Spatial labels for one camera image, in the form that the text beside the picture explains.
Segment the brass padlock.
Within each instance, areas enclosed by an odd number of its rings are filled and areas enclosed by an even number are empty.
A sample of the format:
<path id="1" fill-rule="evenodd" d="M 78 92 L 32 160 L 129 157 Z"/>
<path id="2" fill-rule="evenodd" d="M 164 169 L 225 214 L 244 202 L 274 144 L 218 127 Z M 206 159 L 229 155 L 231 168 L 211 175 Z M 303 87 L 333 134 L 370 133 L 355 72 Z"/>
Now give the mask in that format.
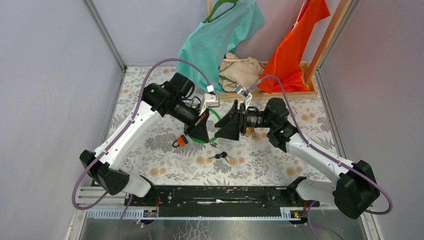
<path id="1" fill-rule="evenodd" d="M 247 127 L 244 135 L 246 137 L 250 137 L 254 131 L 255 131 L 255 129 L 253 127 Z"/>

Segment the green cable lock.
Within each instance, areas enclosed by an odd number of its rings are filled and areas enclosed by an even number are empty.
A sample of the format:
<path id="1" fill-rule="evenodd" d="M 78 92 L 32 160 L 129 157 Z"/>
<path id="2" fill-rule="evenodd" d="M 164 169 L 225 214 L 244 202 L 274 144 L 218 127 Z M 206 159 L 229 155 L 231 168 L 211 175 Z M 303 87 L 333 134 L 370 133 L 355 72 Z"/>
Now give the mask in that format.
<path id="1" fill-rule="evenodd" d="M 210 112 L 210 113 L 213 113 L 213 114 L 217 117 L 217 120 L 218 120 L 218 121 L 219 121 L 219 120 L 221 120 L 220 115 L 219 115 L 219 114 L 218 114 L 215 110 L 210 109 L 210 110 L 209 110 L 209 112 Z M 190 136 L 190 138 L 191 138 L 191 140 L 192 140 L 192 141 L 194 141 L 194 142 L 196 142 L 196 143 L 206 144 L 206 142 L 201 141 L 201 140 L 199 140 L 199 139 L 193 138 L 193 137 L 191 137 L 191 136 Z M 216 137 L 213 137 L 213 138 L 211 138 L 208 142 L 209 142 L 209 143 L 214 142 L 216 139 L 217 139 Z"/>

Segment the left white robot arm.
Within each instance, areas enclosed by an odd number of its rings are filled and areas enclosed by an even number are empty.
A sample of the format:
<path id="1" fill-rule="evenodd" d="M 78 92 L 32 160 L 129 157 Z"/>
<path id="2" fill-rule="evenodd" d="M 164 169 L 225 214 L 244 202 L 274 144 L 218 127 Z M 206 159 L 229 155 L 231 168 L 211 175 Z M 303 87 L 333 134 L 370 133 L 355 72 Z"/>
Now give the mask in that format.
<path id="1" fill-rule="evenodd" d="M 143 88 L 138 102 L 118 129 L 94 151 L 84 150 L 79 159 L 87 175 L 110 195 L 120 192 L 135 195 L 144 206 L 152 204 L 155 192 L 145 177 L 124 172 L 121 167 L 142 134 L 159 118 L 170 115 L 184 124 L 184 134 L 207 143 L 209 109 L 190 107 L 184 101 L 194 83 L 180 73 L 162 84 L 150 83 Z"/>

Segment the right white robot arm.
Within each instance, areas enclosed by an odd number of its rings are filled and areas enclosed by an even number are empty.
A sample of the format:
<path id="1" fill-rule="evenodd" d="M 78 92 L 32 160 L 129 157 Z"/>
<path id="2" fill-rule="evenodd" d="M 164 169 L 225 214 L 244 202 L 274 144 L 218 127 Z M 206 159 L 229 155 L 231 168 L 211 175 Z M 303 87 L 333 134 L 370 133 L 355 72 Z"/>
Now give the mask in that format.
<path id="1" fill-rule="evenodd" d="M 345 216 L 357 219 L 381 194 L 372 167 L 363 160 L 353 162 L 312 144 L 289 122 L 289 113 L 281 98 L 268 100 L 264 110 L 245 107 L 235 100 L 229 112 L 214 125 L 218 128 L 214 136 L 237 141 L 247 128 L 267 128 L 272 146 L 304 160 L 329 180 L 300 177 L 287 191 L 287 201 L 293 206 L 304 201 L 334 204 Z"/>

